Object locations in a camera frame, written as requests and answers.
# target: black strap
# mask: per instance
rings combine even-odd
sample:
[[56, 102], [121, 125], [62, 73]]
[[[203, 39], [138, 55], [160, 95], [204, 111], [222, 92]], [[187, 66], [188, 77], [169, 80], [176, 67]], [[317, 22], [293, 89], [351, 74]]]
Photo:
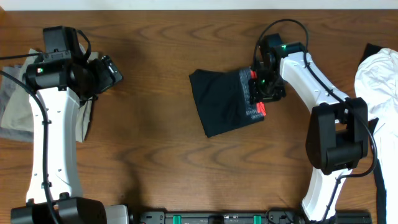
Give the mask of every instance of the black strap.
[[85, 62], [87, 62], [88, 58], [91, 55], [91, 44], [90, 44], [90, 41], [88, 40], [87, 36], [83, 33], [83, 31], [78, 30], [77, 32], [87, 41], [88, 47], [87, 47], [86, 53], [83, 56], [83, 60]]

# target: cable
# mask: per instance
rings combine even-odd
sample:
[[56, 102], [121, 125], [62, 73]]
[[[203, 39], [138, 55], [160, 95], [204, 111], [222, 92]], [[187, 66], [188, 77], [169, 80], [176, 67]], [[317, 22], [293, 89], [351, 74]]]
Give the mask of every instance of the cable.
[[337, 189], [338, 189], [339, 184], [341, 183], [341, 180], [342, 180], [343, 178], [364, 177], [364, 176], [370, 174], [370, 173], [374, 170], [374, 168], [376, 167], [376, 164], [377, 164], [377, 146], [376, 146], [376, 142], [375, 142], [375, 140], [374, 140], [373, 134], [372, 134], [372, 132], [371, 132], [371, 131], [369, 130], [369, 128], [368, 128], [367, 122], [365, 122], [365, 121], [360, 117], [360, 115], [359, 115], [357, 112], [355, 112], [355, 110], [354, 110], [347, 102], [343, 101], [340, 97], [338, 97], [336, 94], [334, 94], [333, 90], [329, 89], [329, 87], [327, 87], [327, 86], [318, 78], [318, 76], [315, 74], [315, 72], [313, 72], [313, 70], [312, 70], [310, 64], [307, 62], [307, 51], [308, 51], [308, 41], [309, 41], [308, 30], [307, 30], [307, 28], [306, 28], [301, 22], [296, 21], [295, 19], [280, 19], [280, 20], [278, 20], [278, 21], [275, 21], [275, 22], [271, 23], [271, 24], [261, 33], [260, 37], [259, 37], [258, 40], [257, 40], [256, 46], [255, 46], [255, 48], [254, 48], [254, 53], [253, 53], [252, 70], [255, 70], [257, 48], [259, 47], [260, 41], [261, 41], [261, 39], [262, 39], [262, 36], [263, 36], [273, 25], [275, 25], [275, 24], [277, 24], [277, 23], [279, 23], [279, 22], [285, 22], [285, 21], [294, 22], [294, 23], [298, 24], [298, 25], [304, 30], [306, 39], [305, 39], [305, 49], [304, 49], [304, 54], [303, 54], [303, 61], [304, 61], [305, 67], [308, 69], [308, 71], [311, 73], [311, 75], [314, 77], [314, 79], [316, 79], [316, 81], [317, 81], [319, 84], [321, 84], [321, 86], [326, 90], [326, 92], [328, 92], [328, 94], [329, 94], [330, 96], [332, 96], [334, 99], [336, 99], [337, 101], [339, 101], [339, 103], [341, 103], [342, 105], [344, 105], [344, 107], [345, 107], [350, 113], [353, 114], [354, 118], [357, 119], [357, 120], [364, 126], [364, 128], [365, 128], [365, 130], [366, 130], [366, 132], [367, 132], [367, 134], [368, 134], [368, 136], [369, 136], [370, 143], [371, 143], [371, 151], [372, 151], [372, 154], [373, 154], [372, 165], [370, 166], [370, 168], [369, 168], [367, 171], [365, 171], [365, 172], [363, 172], [363, 173], [361, 173], [361, 174], [341, 175], [341, 176], [339, 176], [339, 177], [336, 178], [336, 184], [335, 184], [335, 187], [334, 187], [334, 189], [333, 189], [332, 195], [331, 195], [331, 197], [330, 197], [329, 204], [326, 206], [325, 214], [324, 214], [322, 220], [321, 220], [320, 222], [318, 222], [318, 223], [323, 223], [323, 222], [326, 220], [327, 216], [328, 216], [328, 212], [329, 212], [330, 207], [331, 207], [331, 205], [332, 205], [332, 203], [333, 203], [333, 201], [334, 201], [334, 199], [335, 199], [336, 192], [337, 192]]
[[38, 56], [43, 53], [34, 53], [34, 54], [26, 54], [26, 55], [15, 55], [15, 56], [8, 56], [8, 57], [0, 57], [0, 60], [8, 60], [8, 59], [15, 59], [15, 58], [24, 58], [24, 57], [30, 57], [30, 56]]
[[40, 108], [40, 112], [42, 113], [43, 116], [43, 186], [44, 186], [44, 194], [45, 198], [47, 199], [47, 206], [49, 207], [50, 214], [52, 216], [52, 219], [54, 220], [55, 224], [61, 223], [58, 220], [58, 216], [55, 213], [54, 207], [52, 205], [51, 197], [50, 197], [50, 187], [49, 187], [49, 178], [47, 177], [48, 170], [47, 170], [47, 142], [48, 142], [48, 134], [49, 134], [49, 122], [47, 118], [47, 114], [45, 112], [45, 109], [43, 107], [43, 104], [40, 102], [36, 94], [25, 84], [23, 84], [21, 81], [18, 79], [14, 78], [10, 74], [1, 71], [0, 74], [3, 75], [4, 77], [9, 78], [11, 81], [14, 83], [18, 84], [20, 87], [22, 87], [37, 103], [37, 106]]

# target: beige cloth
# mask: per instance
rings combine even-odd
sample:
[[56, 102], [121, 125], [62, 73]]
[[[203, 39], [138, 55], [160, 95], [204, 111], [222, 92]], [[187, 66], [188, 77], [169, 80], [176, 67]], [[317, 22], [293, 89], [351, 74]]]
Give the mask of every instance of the beige cloth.
[[[37, 53], [37, 51], [30, 49], [30, 54]], [[20, 69], [18, 79], [22, 81], [22, 76], [26, 72], [29, 64], [32, 64], [35, 57], [27, 57], [25, 63]], [[91, 53], [89, 60], [98, 58], [98, 52]], [[92, 101], [87, 101], [80, 109], [76, 118], [76, 141], [83, 142], [87, 133], [88, 123], [90, 122]], [[14, 129], [20, 131], [33, 132], [33, 115], [29, 104], [29, 94], [21, 88], [16, 86], [14, 93], [4, 111], [1, 127], [6, 129]]]

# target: wooden table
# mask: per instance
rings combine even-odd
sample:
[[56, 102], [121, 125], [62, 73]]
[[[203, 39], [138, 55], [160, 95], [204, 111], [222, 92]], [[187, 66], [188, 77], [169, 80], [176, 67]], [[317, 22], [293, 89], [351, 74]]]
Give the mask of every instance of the wooden table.
[[[310, 113], [291, 86], [286, 98], [266, 104], [264, 122], [208, 139], [188, 79], [197, 68], [247, 67], [261, 31], [285, 17], [307, 25], [318, 67], [350, 96], [366, 43], [398, 49], [397, 11], [6, 12], [0, 55], [44, 50], [42, 29], [64, 25], [83, 30], [93, 51], [112, 56], [123, 72], [124, 81], [96, 102], [87, 140], [77, 144], [85, 197], [136, 211], [299, 208], [312, 171], [304, 146]], [[304, 40], [295, 24], [272, 31], [286, 42]], [[31, 143], [0, 145], [0, 222], [9, 223], [10, 209], [24, 205], [33, 151]], [[348, 180], [337, 208], [369, 210], [376, 223], [373, 175]]]

